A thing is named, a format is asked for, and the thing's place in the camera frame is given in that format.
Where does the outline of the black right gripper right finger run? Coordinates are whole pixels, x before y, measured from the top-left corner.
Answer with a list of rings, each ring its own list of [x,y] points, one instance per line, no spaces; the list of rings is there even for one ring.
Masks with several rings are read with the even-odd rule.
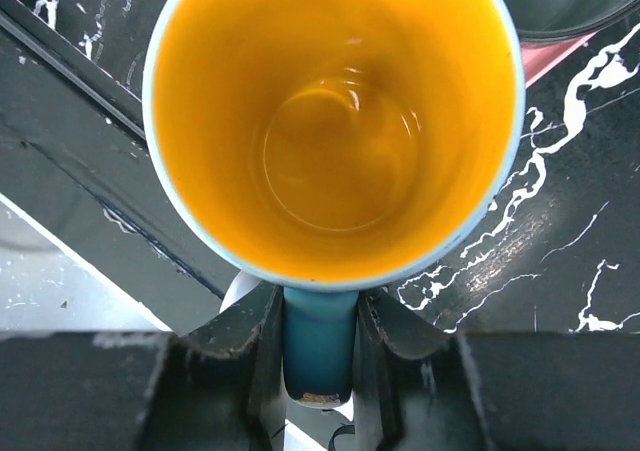
[[[444,333],[383,291],[358,300],[360,450],[635,450],[633,334]]]

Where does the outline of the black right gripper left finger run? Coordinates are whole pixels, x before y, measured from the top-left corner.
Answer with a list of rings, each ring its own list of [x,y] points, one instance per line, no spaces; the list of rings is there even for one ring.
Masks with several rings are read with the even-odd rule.
[[[5,450],[280,450],[283,291],[260,285],[179,337],[5,332]]]

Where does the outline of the blue patterned mug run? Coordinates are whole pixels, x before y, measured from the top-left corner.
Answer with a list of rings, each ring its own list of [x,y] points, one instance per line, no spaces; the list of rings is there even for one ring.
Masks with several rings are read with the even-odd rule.
[[[209,249],[283,288],[293,400],[350,398],[359,294],[472,233],[525,91],[504,0],[167,0],[143,72],[153,166]]]

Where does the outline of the white footed teacup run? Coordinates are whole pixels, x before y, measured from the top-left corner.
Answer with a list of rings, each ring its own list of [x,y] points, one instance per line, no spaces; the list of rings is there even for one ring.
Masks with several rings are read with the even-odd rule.
[[[229,285],[219,308],[222,314],[237,301],[252,292],[262,280],[250,273],[239,271]]]

